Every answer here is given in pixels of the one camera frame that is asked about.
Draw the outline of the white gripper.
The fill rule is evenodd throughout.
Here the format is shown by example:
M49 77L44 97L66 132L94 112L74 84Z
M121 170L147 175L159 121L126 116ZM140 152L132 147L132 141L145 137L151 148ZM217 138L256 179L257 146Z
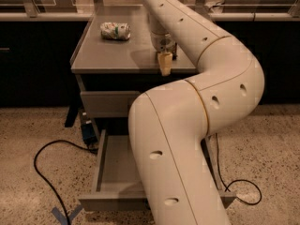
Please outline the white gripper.
M163 76L169 76L173 62L172 53L176 51L176 42L152 14L149 15L149 28L152 45L158 52L157 60L160 72Z

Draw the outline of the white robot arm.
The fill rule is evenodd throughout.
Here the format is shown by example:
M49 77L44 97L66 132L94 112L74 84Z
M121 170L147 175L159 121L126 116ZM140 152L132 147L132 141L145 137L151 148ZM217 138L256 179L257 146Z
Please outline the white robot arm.
M138 96L128 117L133 156L156 225L231 225L201 141L248 116L263 70L236 37L178 0L142 0L197 75Z

